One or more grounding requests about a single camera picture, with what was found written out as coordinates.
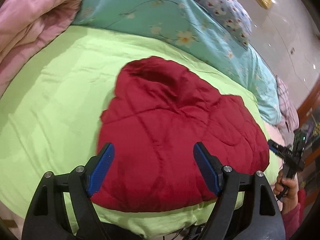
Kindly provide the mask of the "person's red sleeve forearm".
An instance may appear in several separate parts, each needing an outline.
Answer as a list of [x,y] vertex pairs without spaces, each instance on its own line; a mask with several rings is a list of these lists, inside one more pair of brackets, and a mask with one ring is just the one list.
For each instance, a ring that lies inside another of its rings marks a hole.
[[290,237],[293,236],[293,234],[300,227],[303,219],[306,191],[304,189],[300,189],[297,192],[297,196],[298,196],[297,206],[290,212],[284,215],[281,215],[284,223],[286,239],[290,239]]

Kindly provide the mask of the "person's right hand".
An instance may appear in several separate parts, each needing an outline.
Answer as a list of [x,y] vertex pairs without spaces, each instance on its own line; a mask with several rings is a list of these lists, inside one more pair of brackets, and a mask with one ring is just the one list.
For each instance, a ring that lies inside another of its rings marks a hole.
[[274,185],[273,192],[275,195],[285,193],[283,200],[283,208],[281,214],[284,215],[292,211],[298,204],[298,181],[296,179],[285,178],[283,171],[280,170],[277,176],[277,181]]

